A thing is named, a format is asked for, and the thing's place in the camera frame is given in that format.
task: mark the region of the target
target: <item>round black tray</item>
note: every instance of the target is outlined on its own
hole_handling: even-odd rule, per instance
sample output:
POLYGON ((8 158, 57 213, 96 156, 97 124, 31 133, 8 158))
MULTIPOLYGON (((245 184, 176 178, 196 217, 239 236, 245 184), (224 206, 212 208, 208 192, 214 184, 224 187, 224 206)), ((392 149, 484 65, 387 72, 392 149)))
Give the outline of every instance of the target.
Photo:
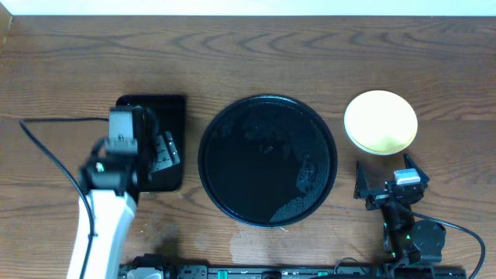
POLYGON ((255 96, 212 120, 201 139, 198 169, 208 196, 227 215, 252 226, 285 226, 327 198, 336 179, 336 145, 307 105, 255 96))

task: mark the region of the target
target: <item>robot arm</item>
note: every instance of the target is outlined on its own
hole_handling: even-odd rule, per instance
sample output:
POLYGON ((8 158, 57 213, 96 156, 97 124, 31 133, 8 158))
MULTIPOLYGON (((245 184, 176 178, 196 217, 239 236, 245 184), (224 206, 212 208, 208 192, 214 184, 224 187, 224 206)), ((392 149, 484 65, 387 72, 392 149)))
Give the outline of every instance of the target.
MULTIPOLYGON (((140 189, 148 182, 153 153, 147 147, 146 114, 139 106, 111 110, 109 137, 91 152, 81 168, 81 190, 91 207, 95 233, 84 278, 115 279, 122 248, 134 219, 140 189), (105 157, 98 155, 105 144, 105 157)), ((67 278, 79 278, 88 247, 90 226, 83 200, 67 278)))

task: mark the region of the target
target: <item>wood grain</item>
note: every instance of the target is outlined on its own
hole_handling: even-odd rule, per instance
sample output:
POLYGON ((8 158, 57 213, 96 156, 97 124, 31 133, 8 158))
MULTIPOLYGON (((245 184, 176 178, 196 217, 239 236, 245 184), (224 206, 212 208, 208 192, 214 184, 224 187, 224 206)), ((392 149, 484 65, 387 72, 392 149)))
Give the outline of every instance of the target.
MULTIPOLYGON (((0 277, 64 278, 78 217, 76 192, 17 120, 106 116, 120 95, 143 92, 188 97, 184 183, 142 195, 123 263, 152 252, 211 264, 384 257, 381 214, 352 198, 355 161, 389 178, 401 157, 367 155, 343 128, 346 105, 370 89, 398 93, 417 113, 408 152, 432 182, 414 209, 479 233, 487 244, 479 277, 496 277, 495 26, 495 18, 16 17, 0 57, 0 277), (255 94, 307 103, 338 148, 331 195, 287 231, 228 218, 198 177, 205 127, 255 94)), ((74 173, 106 134, 103 123, 31 127, 74 173)), ((475 240, 448 229, 443 264, 471 272, 478 255, 475 240)))

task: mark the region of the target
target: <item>black cable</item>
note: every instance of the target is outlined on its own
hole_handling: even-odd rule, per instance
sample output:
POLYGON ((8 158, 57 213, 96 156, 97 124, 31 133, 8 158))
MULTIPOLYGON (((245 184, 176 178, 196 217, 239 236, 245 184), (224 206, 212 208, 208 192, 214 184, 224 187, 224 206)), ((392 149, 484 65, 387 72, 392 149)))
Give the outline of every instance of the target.
MULTIPOLYGON (((334 267, 334 274, 338 274, 338 268, 339 268, 339 265, 344 261, 344 260, 354 260, 355 263, 358 263, 358 260, 355 260, 354 258, 352 257, 344 257, 343 259, 339 260, 338 263, 336 263, 336 266, 334 267)), ((360 267, 360 269, 363 271, 364 274, 367 274, 367 272, 364 270, 363 267, 360 267)))
POLYGON ((36 144, 36 146, 43 152, 45 155, 62 171, 62 173, 65 174, 65 176, 69 179, 69 181, 73 184, 73 186, 76 188, 76 191, 78 192, 79 196, 81 197, 81 200, 84 203, 84 206, 86 208, 86 212, 88 213, 88 220, 90 222, 90 233, 88 234, 88 246, 86 248, 86 254, 84 255, 84 261, 83 265, 81 267, 81 275, 79 276, 80 279, 84 278, 84 273, 86 271, 86 266, 88 265, 88 258, 90 256, 90 251, 91 251, 91 245, 93 243, 93 236, 95 236, 95 219, 93 218, 93 212, 91 210, 91 207, 88 203, 88 200, 84 196, 81 187, 79 186, 78 182, 72 174, 69 172, 69 170, 29 131, 29 129, 26 127, 26 123, 28 122, 81 122, 81 121, 108 121, 108 119, 105 118, 99 118, 99 117, 87 117, 87 118, 79 118, 79 119, 61 119, 61 118, 48 118, 48 119, 23 119, 19 121, 19 124, 24 131, 24 133, 29 137, 29 139, 36 144))
POLYGON ((468 233, 470 234, 471 236, 473 236, 475 239, 477 239, 477 241, 479 242, 480 244, 480 257, 479 257, 479 262, 477 263, 477 266, 475 267, 474 269, 474 272, 472 272, 472 274, 468 277, 468 279, 474 279, 475 276, 477 275, 477 273, 479 273, 479 270, 481 270, 480 268, 482 267, 482 264, 484 263, 484 260, 486 258, 486 246, 484 245, 484 241, 481 239, 480 236, 478 236, 475 232, 472 232, 471 230, 469 229, 465 229, 463 228, 462 226, 458 226, 456 224, 453 224, 453 223, 450 223, 450 222, 446 222, 446 221, 443 221, 443 220, 439 220, 439 219, 436 219, 436 218, 433 218, 433 217, 429 217, 427 215, 423 215, 423 214, 420 214, 420 213, 417 213, 417 212, 413 212, 412 210, 406 208, 405 206, 403 206, 397 199, 396 197, 394 196, 393 194, 393 191, 390 190, 390 197, 392 197, 392 200, 393 202, 396 203, 396 205, 400 208, 400 210, 402 210, 403 212, 406 212, 408 214, 412 214, 413 216, 415 217, 418 217, 418 218, 422 218, 422 219, 425 219, 425 220, 429 220, 429 221, 433 221, 433 222, 436 222, 438 224, 441 224, 441 225, 444 225, 444 226, 449 226, 451 228, 454 228, 454 229, 458 229, 464 233, 468 233))

